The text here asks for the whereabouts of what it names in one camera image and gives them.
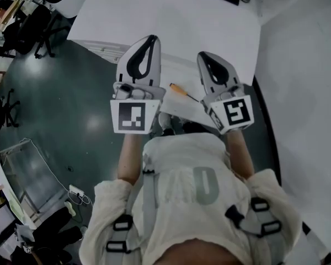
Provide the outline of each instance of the cable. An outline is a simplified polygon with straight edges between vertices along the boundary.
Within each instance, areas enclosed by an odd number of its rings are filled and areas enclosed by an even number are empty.
[[[81,210],[80,210],[79,207],[80,207],[80,205],[77,205],[77,213],[79,215],[80,220],[76,220],[74,217],[72,217],[71,219],[74,220],[75,222],[79,223],[79,224],[82,224],[83,223],[83,218],[82,218]]]
[[[46,164],[47,168],[48,168],[49,171],[52,173],[52,175],[54,176],[54,178],[59,182],[59,184],[60,184],[60,185],[64,188],[64,190],[67,192],[68,197],[70,198],[70,200],[71,200],[73,203],[75,203],[76,205],[81,205],[82,203],[84,203],[84,204],[91,204],[91,205],[93,206],[93,203],[92,203],[91,199],[90,199],[87,195],[84,194],[82,197],[80,197],[78,194],[73,193],[73,192],[71,192],[70,190],[68,190],[68,189],[67,189],[67,188],[66,188],[66,187],[65,187],[65,186],[64,186],[64,185],[58,180],[58,178],[56,177],[56,175],[53,173],[53,171],[52,171],[51,168],[49,167],[48,163],[45,161],[45,159],[43,158],[43,156],[42,156],[41,153],[39,152],[38,147],[36,147],[35,144],[33,143],[32,139],[28,139],[28,138],[25,137],[25,138],[23,138],[22,140],[20,140],[19,143],[21,143],[21,142],[23,142],[23,141],[25,141],[25,140],[29,140],[29,141],[33,144],[33,146],[37,149],[37,152],[38,152],[39,156],[42,158],[42,160],[44,161],[44,163]],[[76,196],[80,199],[81,203],[76,203],[76,202],[70,197],[70,193],[76,195]],[[88,199],[88,202],[87,202],[87,203],[83,200],[85,197],[87,197],[87,199]]]
[[[4,165],[6,163],[6,159],[7,159],[7,155],[5,155],[5,160],[4,160],[3,164],[1,165],[1,167],[4,167]]]

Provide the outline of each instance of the screwdriver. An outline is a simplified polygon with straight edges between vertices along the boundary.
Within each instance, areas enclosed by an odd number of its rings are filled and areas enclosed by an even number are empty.
[[[178,92],[179,94],[184,95],[184,96],[189,96],[191,99],[195,100],[196,102],[199,102],[199,101],[196,100],[194,97],[188,95],[188,93],[187,93],[185,90],[183,90],[180,86],[177,86],[177,85],[174,84],[174,83],[171,83],[169,86],[170,86],[170,88],[171,88],[172,90],[174,90],[175,92]]]

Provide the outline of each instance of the white wall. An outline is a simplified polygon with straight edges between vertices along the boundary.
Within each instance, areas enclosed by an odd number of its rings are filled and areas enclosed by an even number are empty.
[[[331,250],[331,0],[299,0],[263,26],[256,77],[283,187]]]

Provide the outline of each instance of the white sweatshirt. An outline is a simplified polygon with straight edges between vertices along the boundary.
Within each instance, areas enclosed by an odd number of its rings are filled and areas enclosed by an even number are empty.
[[[151,158],[159,179],[156,223],[149,242],[141,247],[142,264],[154,264],[170,246],[191,239],[223,246],[243,265],[257,264],[246,234],[225,217],[233,204],[245,216],[250,192],[225,164],[226,147],[220,139],[206,133],[156,137],[145,145],[143,153]],[[267,169],[256,173],[247,184],[269,202],[271,212],[282,221],[288,254],[302,222],[274,172]],[[131,188],[122,180],[101,182],[95,187],[92,217],[79,251],[83,265],[107,264],[105,246],[113,233],[113,222],[125,211]],[[142,203],[143,189],[132,208],[140,236]]]

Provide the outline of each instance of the black buckle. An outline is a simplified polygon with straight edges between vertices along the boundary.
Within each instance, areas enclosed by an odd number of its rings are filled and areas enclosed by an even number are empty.
[[[154,174],[154,170],[142,171],[143,174]]]
[[[255,212],[264,212],[270,209],[267,200],[261,197],[252,197],[251,206]]]
[[[114,231],[129,231],[131,229],[134,220],[131,215],[122,214],[117,218],[113,224]]]
[[[106,244],[106,251],[126,254],[131,252],[131,250],[127,250],[126,241],[108,241]]]
[[[225,216],[234,223],[237,229],[240,229],[240,223],[245,218],[241,213],[239,213],[235,205],[232,205],[228,208],[225,213]]]
[[[280,232],[281,230],[282,230],[281,221],[276,220],[269,223],[264,223],[261,225],[261,235],[258,235],[258,237],[272,235],[277,232]]]

